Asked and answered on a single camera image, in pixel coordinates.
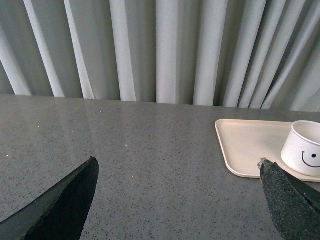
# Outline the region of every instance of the table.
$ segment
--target table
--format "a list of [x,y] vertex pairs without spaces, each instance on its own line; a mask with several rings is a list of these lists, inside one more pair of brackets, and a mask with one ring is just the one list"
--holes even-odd
[[260,180],[226,168],[218,119],[320,113],[0,95],[0,221],[94,156],[82,240],[282,239]]

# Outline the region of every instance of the beige tray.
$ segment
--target beige tray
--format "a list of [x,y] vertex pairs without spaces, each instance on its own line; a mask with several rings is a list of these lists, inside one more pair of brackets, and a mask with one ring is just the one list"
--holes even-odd
[[291,129],[291,122],[220,119],[215,129],[226,167],[243,178],[260,178],[258,163],[266,157],[283,170],[307,182],[320,182],[320,176],[302,175],[289,168],[281,151]]

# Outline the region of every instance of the white cup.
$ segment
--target white cup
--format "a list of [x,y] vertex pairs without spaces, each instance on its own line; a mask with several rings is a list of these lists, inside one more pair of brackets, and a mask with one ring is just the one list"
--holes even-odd
[[320,123],[295,121],[281,152],[288,167],[308,176],[320,175]]

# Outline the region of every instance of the gray countertop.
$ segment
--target gray countertop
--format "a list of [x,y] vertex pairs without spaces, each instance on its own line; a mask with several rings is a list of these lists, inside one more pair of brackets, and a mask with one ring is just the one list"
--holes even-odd
[[226,168],[218,119],[320,113],[0,95],[0,222],[94,156],[81,239],[282,239],[260,180]]

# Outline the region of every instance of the white curtain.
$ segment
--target white curtain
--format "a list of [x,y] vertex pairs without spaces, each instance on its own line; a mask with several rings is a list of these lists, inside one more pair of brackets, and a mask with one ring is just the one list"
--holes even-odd
[[320,1],[1,0],[0,94],[320,112]]

